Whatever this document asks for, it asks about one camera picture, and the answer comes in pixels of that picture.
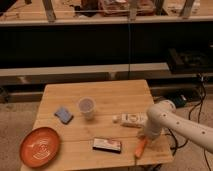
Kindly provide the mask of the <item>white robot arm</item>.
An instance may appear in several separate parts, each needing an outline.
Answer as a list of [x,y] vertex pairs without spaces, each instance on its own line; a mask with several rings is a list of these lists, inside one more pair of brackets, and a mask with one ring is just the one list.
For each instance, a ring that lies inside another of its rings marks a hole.
[[213,128],[180,117],[175,110],[176,106],[171,100],[151,105],[146,110],[147,120],[137,137],[155,140],[163,128],[169,128],[213,154]]

